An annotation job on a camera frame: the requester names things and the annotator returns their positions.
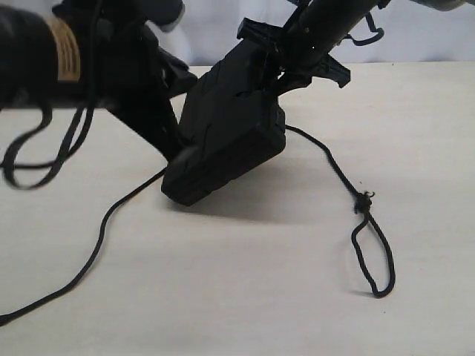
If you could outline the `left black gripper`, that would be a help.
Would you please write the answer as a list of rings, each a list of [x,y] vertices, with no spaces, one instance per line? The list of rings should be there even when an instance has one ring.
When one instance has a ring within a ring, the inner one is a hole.
[[[185,147],[171,99],[188,93],[197,77],[159,45],[146,25],[123,30],[101,48],[99,92],[104,107],[157,148],[168,162]]]

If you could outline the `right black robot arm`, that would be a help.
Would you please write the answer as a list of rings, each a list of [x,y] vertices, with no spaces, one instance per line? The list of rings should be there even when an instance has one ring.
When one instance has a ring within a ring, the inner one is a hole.
[[[319,77],[340,88],[351,80],[350,70],[336,61],[330,51],[345,39],[356,46],[371,45],[384,36],[370,11],[377,1],[296,1],[296,9],[284,26],[245,18],[237,37],[262,47],[275,61],[281,75],[272,90],[278,96],[309,86]]]

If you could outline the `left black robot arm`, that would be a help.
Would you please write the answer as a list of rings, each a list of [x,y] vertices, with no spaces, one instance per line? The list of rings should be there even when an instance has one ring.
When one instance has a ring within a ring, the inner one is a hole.
[[[61,1],[49,16],[1,6],[1,105],[106,109],[172,160],[187,146],[171,100],[197,81],[164,50],[181,1]]]

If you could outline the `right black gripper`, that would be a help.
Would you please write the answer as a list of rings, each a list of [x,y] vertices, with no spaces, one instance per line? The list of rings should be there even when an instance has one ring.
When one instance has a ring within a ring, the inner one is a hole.
[[[298,20],[279,27],[245,18],[237,37],[255,43],[277,62],[283,74],[274,85],[279,93],[305,88],[315,77],[334,81],[340,88],[350,82],[350,70],[330,55],[338,40]]]

